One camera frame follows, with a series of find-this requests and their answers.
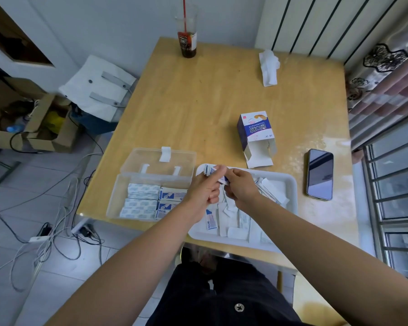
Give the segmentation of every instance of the left hand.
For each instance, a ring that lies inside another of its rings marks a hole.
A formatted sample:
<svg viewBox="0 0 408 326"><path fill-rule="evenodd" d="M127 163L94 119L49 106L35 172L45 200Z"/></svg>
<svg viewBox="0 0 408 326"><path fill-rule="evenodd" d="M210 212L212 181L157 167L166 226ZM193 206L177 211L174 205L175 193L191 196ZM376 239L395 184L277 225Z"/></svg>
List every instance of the left hand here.
<svg viewBox="0 0 408 326"><path fill-rule="evenodd" d="M205 210L210 203L217 203L219 201L219 187L221 184L218 182L218 179L225 175L227 167L217 165L215 168L217 171L209 177L204 175L204 173L196 175L192 179L192 183L183 199L182 204L188 205L190 216L193 217L195 223L203 218Z"/></svg>

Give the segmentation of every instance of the metal button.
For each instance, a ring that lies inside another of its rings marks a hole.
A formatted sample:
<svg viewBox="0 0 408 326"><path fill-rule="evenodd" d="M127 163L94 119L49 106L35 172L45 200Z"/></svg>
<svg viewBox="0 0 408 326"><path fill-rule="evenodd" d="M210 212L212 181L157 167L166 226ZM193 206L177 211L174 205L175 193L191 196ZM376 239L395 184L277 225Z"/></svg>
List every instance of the metal button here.
<svg viewBox="0 0 408 326"><path fill-rule="evenodd" d="M237 312L242 312L243 310L245 310L245 307L243 306L242 303L237 303L237 304L234 306L234 310L236 310Z"/></svg>

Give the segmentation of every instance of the wooden table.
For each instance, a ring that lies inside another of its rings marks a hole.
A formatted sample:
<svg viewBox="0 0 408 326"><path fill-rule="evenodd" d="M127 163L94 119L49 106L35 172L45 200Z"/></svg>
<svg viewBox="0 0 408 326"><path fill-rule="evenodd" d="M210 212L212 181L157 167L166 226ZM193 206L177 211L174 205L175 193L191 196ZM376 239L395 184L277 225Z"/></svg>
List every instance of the wooden table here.
<svg viewBox="0 0 408 326"><path fill-rule="evenodd" d="M267 112L277 144L274 165L298 183L299 216L358 246L351 149L343 66L304 55L277 53L278 85L263 87L257 49L198 43L197 55L183 58L178 41L160 38L80 204L93 219L146 230L152 223L107 219L106 209L120 167L135 147L190 150L197 165L246 168L236 130L241 113ZM332 201L305 196L305 153L332 152ZM193 240L212 249L294 268L279 253ZM306 323L335 325L341 317L299 275L294 309Z"/></svg>

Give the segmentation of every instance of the open cardboard box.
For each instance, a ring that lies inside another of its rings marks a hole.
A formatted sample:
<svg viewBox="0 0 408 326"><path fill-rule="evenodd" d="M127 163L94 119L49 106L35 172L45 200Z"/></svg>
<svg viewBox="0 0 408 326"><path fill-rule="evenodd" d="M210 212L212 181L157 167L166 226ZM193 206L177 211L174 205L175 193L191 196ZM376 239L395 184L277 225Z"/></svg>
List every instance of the open cardboard box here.
<svg viewBox="0 0 408 326"><path fill-rule="evenodd" d="M55 94L45 93L33 81L28 79L5 78L5 80L14 90L0 80L0 109L6 107L12 102L24 100L24 98L40 100L38 107L33 111L32 117L24 129L24 132L28 132L27 139L30 145L34 149L71 152L77 136L78 127L68 116L68 112L70 111L70 101L66 98L56 96ZM53 135L41 125L50 108L62 109L63 113L66 114L66 118L58 135ZM14 133L7 132L3 129L12 124L13 123L5 118L1 121L1 149L11 148L10 139ZM24 142L24 134L18 134L12 140L12 147L16 150L22 150Z"/></svg>

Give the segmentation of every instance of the pink curtain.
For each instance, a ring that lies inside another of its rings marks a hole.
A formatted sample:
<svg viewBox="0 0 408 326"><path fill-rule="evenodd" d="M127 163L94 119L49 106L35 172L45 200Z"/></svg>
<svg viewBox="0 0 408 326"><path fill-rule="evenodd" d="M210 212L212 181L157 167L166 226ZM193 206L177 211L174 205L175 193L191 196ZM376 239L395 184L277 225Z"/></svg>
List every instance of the pink curtain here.
<svg viewBox="0 0 408 326"><path fill-rule="evenodd" d="M408 16L346 76L352 150L408 115Z"/></svg>

